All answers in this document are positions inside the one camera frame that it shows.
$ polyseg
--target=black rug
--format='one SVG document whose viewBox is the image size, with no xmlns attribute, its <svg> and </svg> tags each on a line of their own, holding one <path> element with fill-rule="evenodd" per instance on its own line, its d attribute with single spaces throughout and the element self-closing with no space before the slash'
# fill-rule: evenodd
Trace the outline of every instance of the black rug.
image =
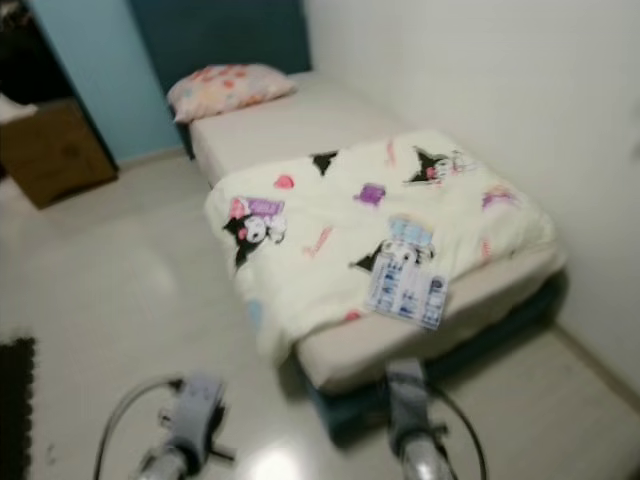
<svg viewBox="0 0 640 480">
<path fill-rule="evenodd" d="M 0 479 L 25 480 L 31 464 L 35 340 L 0 344 Z"/>
</svg>

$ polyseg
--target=label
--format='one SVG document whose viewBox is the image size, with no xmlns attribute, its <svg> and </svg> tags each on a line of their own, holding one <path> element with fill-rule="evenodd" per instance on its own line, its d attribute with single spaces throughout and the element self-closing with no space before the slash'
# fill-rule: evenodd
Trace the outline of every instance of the label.
<svg viewBox="0 0 640 480">
<path fill-rule="evenodd" d="M 429 275 L 415 264 L 379 255 L 371 272 L 366 305 L 383 315 L 436 330 L 442 319 L 447 287 L 444 277 Z"/>
<path fill-rule="evenodd" d="M 242 218 L 246 215 L 256 217 L 274 217 L 284 208 L 284 202 L 266 198 L 234 197 L 231 200 L 229 218 Z"/>
</svg>

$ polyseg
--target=pillow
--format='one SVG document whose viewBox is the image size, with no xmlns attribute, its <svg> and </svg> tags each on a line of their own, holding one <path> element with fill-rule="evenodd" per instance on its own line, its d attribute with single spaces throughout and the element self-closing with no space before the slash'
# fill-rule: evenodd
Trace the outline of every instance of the pillow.
<svg viewBox="0 0 640 480">
<path fill-rule="evenodd" d="M 189 123 L 268 102 L 296 90 L 283 73 L 266 65 L 210 65 L 179 80 L 167 94 L 175 121 Z"/>
</svg>

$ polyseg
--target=headboard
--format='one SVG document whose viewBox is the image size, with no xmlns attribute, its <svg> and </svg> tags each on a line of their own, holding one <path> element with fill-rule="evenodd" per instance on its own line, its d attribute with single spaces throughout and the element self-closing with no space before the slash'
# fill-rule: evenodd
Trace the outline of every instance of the headboard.
<svg viewBox="0 0 640 480">
<path fill-rule="evenodd" d="M 129 0 L 166 94 L 210 64 L 264 63 L 285 73 L 311 68 L 302 0 Z M 178 126 L 191 157 L 188 128 Z"/>
</svg>

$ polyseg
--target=cable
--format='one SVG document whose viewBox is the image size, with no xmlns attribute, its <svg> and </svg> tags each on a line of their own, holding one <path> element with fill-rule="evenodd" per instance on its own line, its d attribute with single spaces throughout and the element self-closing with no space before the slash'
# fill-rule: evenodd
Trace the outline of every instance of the cable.
<svg viewBox="0 0 640 480">
<path fill-rule="evenodd" d="M 478 437 L 478 433 L 473 427 L 473 423 L 471 423 L 471 420 L 469 420 L 469 417 L 467 417 L 467 415 L 464 413 L 462 408 L 460 408 L 460 406 L 449 395 L 447 395 L 444 392 L 444 390 L 434 385 L 433 383 L 429 382 L 428 380 L 426 380 L 423 384 L 423 382 L 419 381 L 415 377 L 411 375 L 404 375 L 401 373 L 393 373 L 391 375 L 388 375 L 387 379 L 404 381 L 418 388 L 427 387 L 428 389 L 433 391 L 436 394 L 436 396 L 440 397 L 440 399 L 458 416 L 458 418 L 462 420 L 462 423 L 464 424 L 467 431 L 469 432 L 469 436 L 471 437 L 471 440 L 473 441 L 473 446 L 475 447 L 475 450 L 476 450 L 476 455 L 478 456 L 478 465 L 480 467 L 480 478 L 481 480 L 488 480 L 489 473 L 487 469 L 487 460 L 485 457 L 484 449 L 482 447 L 482 443 L 480 442 L 480 437 Z M 408 402 L 405 402 L 405 405 L 411 408 L 414 408 L 414 406 Z"/>
<path fill-rule="evenodd" d="M 129 392 L 122 397 L 116 408 L 111 412 L 109 416 L 109 420 L 102 431 L 102 437 L 100 438 L 100 446 L 98 447 L 98 452 L 96 454 L 96 461 L 93 469 L 93 480 L 100 480 L 100 475 L 102 473 L 102 462 L 104 460 L 104 454 L 109 445 L 109 441 L 111 440 L 111 435 L 122 418 L 125 412 L 131 407 L 131 405 L 138 400 L 141 396 L 146 393 L 149 393 L 152 390 L 160 387 L 170 387 L 175 391 L 180 390 L 184 383 L 184 377 L 182 375 L 167 375 L 160 378 L 155 378 L 148 380 L 146 382 L 140 383 L 133 389 L 129 390 Z"/>
</svg>

